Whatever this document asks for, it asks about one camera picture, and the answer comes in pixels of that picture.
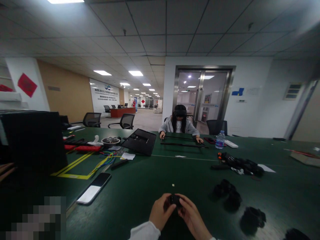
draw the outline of metal bowl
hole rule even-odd
[[[120,143],[120,139],[109,137],[109,138],[102,139],[101,142],[105,147],[113,147],[113,146],[117,146]]]

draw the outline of vr headset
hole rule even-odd
[[[176,115],[176,117],[186,117],[187,110],[174,110],[174,115]]]

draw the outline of mesh chair back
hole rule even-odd
[[[100,127],[99,125],[95,125],[95,123],[100,122],[101,113],[86,113],[83,118],[83,125],[86,127]]]
[[[135,114],[124,113],[122,115],[121,120],[120,120],[120,126],[122,128],[132,126],[133,125],[134,116],[135,116]]]
[[[209,128],[209,135],[218,135],[221,130],[224,131],[224,135],[228,135],[227,121],[221,120],[207,120]]]

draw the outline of green table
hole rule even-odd
[[[93,140],[94,135],[128,137],[133,130],[86,128],[76,132],[76,139]],[[190,137],[187,134],[170,134]],[[316,144],[279,142],[262,138],[227,137],[238,149],[225,148],[234,157],[265,164],[276,173],[265,173],[261,181],[238,175],[231,170],[213,171],[218,164],[218,149],[205,142],[208,149],[160,145],[157,138],[152,156],[137,154],[133,161],[114,171],[111,180],[89,206],[77,205],[67,219],[67,239],[128,239],[130,229],[148,221],[152,205],[163,193],[181,193],[198,207],[211,234],[227,239],[284,239],[287,229],[297,228],[311,239],[320,236],[319,169],[292,159],[286,149],[310,151]],[[183,142],[170,139],[170,142]],[[87,175],[99,162],[92,155],[70,173]],[[79,158],[68,154],[68,162]],[[222,179],[235,185],[243,202],[238,211],[225,205],[226,198],[212,197],[214,186]],[[41,196],[66,196],[70,206],[91,180],[50,177],[39,183],[32,201]],[[240,223],[247,206],[266,213],[264,228],[252,232]],[[182,219],[174,213],[161,232],[161,239],[193,239]]]

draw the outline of ceiling light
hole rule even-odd
[[[111,76],[111,74],[107,73],[106,71],[102,71],[102,70],[93,70],[93,71],[96,72],[96,73],[99,73],[99,74],[101,74],[103,76]]]
[[[143,74],[140,71],[129,71],[132,76],[143,76]]]
[[[214,76],[204,76],[204,79],[211,79],[211,78],[213,78]]]
[[[84,0],[48,0],[51,4],[62,4],[62,3],[78,3],[84,2]]]

